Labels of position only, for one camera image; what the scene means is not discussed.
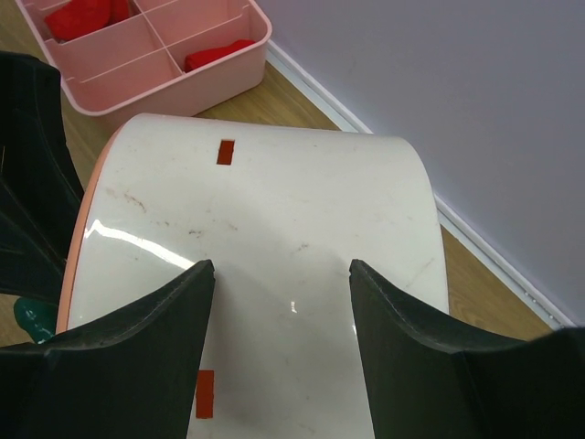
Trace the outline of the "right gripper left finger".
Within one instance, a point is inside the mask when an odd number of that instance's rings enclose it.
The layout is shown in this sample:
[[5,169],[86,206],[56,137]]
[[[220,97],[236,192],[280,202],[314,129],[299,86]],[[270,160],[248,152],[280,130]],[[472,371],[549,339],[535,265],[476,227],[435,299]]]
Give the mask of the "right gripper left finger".
[[186,437],[214,287],[200,261],[43,344],[3,347],[2,437]]

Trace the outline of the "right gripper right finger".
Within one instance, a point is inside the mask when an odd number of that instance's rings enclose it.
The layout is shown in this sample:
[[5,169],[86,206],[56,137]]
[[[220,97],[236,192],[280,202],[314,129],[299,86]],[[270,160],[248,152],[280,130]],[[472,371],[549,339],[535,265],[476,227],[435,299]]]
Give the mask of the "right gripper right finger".
[[581,438],[584,331],[531,341],[444,314],[360,260],[350,293],[378,438]]

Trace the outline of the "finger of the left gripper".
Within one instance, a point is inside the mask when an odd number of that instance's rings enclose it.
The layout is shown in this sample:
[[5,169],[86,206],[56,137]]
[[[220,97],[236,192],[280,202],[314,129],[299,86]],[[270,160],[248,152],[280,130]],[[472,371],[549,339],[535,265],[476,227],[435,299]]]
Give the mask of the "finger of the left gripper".
[[1,54],[1,291],[58,300],[84,195],[62,120],[60,73]]

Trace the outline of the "white round drawer cabinet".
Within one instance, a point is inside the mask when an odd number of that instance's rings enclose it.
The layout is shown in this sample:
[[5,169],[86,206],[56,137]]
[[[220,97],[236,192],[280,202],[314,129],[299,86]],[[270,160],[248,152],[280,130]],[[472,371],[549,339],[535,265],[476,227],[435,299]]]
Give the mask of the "white round drawer cabinet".
[[141,114],[104,147],[82,200],[58,331],[202,260],[216,290],[201,366],[214,413],[192,438],[370,438],[349,266],[441,311],[431,184],[405,140]]

